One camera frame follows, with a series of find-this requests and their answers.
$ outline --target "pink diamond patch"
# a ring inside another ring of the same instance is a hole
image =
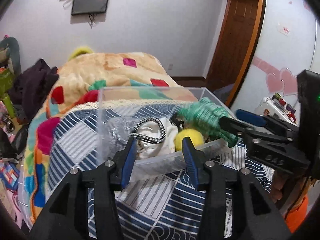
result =
[[[130,67],[135,67],[135,68],[137,67],[136,61],[132,58],[124,58],[123,64]]]

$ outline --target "white cloth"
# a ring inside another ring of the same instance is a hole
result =
[[[142,147],[138,149],[137,159],[146,159],[175,152],[174,138],[178,134],[178,128],[175,125],[172,125],[169,119],[166,117],[160,118],[160,121],[165,129],[164,142],[160,144],[151,144],[143,141],[138,141],[139,145]],[[155,122],[144,123],[140,126],[137,133],[141,133],[143,135],[154,138],[160,137],[160,129]]]

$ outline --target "yellow ball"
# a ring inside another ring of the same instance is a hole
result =
[[[174,139],[174,145],[176,147],[176,151],[182,150],[182,140],[185,137],[190,137],[194,146],[201,145],[204,143],[204,139],[202,134],[194,129],[184,129]]]

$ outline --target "door frame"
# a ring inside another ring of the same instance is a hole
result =
[[[256,20],[254,22],[253,32],[251,35],[249,47],[248,47],[247,53],[244,57],[244,61],[242,63],[239,74],[237,76],[236,82],[230,92],[230,95],[229,95],[227,101],[225,102],[225,105],[229,108],[231,107],[234,100],[236,99],[236,96],[239,93],[239,90],[242,86],[244,78],[249,70],[250,65],[251,65],[251,61],[254,56],[254,53],[255,53],[255,50],[256,50],[256,47],[257,47],[257,44],[259,41],[261,29],[262,29],[264,13],[265,13],[265,9],[266,9],[266,1],[267,0],[258,0],[257,16],[256,16]]]

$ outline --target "blue gripper pad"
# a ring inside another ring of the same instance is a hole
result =
[[[182,154],[193,187],[196,190],[205,190],[209,184],[209,174],[204,171],[204,153],[195,149],[190,137],[185,137],[182,140]]]
[[[122,168],[121,187],[123,189],[129,184],[134,161],[136,160],[136,156],[137,156],[137,150],[138,150],[138,144],[137,144],[137,140],[134,138],[132,140],[127,158],[126,158],[124,165],[123,165],[123,168]]]
[[[241,121],[253,124],[257,127],[261,127],[261,126],[266,125],[266,121],[264,120],[263,116],[257,115],[254,113],[250,113],[250,112],[244,111],[242,109],[238,109],[236,111],[236,117]]]

